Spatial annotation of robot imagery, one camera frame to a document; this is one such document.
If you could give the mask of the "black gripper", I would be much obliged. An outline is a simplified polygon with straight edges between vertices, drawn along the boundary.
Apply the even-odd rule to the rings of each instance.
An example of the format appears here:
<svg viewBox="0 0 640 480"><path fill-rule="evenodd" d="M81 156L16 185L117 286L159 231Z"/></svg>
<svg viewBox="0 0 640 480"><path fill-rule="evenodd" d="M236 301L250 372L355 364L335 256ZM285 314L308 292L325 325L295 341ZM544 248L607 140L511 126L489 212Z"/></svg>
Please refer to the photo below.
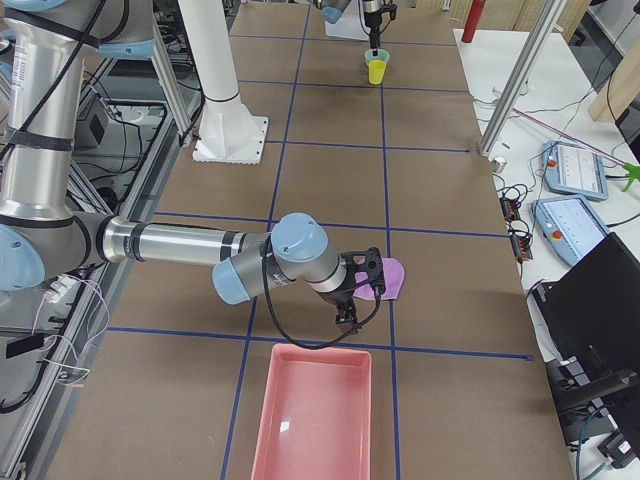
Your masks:
<svg viewBox="0 0 640 480"><path fill-rule="evenodd" d="M396 19L396 4L393 1L366 0L361 2L364 22L369 27L369 43L371 55L377 56L380 47L380 27L383 16L387 14L389 21Z"/></svg>
<svg viewBox="0 0 640 480"><path fill-rule="evenodd" d="M357 308L353 300L356 285L343 284L336 290L322 292L319 296L336 308L337 325L356 325L358 323Z"/></svg>

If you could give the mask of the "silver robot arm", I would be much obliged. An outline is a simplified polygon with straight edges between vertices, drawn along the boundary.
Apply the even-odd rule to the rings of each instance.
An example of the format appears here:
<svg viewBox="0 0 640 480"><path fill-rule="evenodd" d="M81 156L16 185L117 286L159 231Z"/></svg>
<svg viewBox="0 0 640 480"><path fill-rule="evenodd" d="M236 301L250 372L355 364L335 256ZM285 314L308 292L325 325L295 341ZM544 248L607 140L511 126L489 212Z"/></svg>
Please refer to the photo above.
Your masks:
<svg viewBox="0 0 640 480"><path fill-rule="evenodd" d="M66 202L85 60L147 59L155 51L148 1L9 1L15 36L1 183L1 287L39 285L94 262L206 265L218 295L238 304L306 281L358 326L355 264L310 216L285 216L269 234L130 221L73 212Z"/></svg>
<svg viewBox="0 0 640 480"><path fill-rule="evenodd" d="M311 5L321 13L328 36L367 40L368 55L382 59L383 17L387 15L388 22L396 19L397 5L393 1L320 0L311 1Z"/></svg>

